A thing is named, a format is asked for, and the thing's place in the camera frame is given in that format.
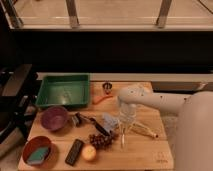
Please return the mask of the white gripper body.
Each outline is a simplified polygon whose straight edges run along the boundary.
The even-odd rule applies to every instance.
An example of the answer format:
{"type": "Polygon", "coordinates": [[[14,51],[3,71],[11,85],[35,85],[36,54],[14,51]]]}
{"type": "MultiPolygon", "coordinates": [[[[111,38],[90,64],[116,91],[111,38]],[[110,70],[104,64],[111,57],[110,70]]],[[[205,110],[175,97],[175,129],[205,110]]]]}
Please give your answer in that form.
{"type": "Polygon", "coordinates": [[[119,120],[125,124],[131,124],[136,117],[136,105],[122,103],[119,108],[119,120]]]}

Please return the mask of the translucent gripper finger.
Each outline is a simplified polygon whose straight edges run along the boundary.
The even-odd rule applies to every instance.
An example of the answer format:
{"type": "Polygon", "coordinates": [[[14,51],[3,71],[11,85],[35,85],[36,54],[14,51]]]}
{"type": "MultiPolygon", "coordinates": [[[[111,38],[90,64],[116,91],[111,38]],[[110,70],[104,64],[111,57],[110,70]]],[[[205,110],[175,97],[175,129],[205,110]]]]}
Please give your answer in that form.
{"type": "Polygon", "coordinates": [[[124,127],[124,123],[123,122],[118,121],[118,128],[119,128],[120,134],[124,134],[125,127],[124,127]]]}
{"type": "Polygon", "coordinates": [[[130,124],[129,133],[134,132],[134,122],[130,124]]]}

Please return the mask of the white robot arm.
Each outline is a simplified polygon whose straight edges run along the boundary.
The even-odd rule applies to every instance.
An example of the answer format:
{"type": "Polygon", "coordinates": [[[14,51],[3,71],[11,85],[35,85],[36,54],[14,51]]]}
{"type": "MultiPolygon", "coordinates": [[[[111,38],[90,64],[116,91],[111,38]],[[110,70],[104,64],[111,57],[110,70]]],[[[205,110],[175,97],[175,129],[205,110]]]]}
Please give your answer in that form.
{"type": "Polygon", "coordinates": [[[175,171],[213,171],[213,91],[152,93],[130,85],[119,90],[118,99],[177,114],[175,171]]]}

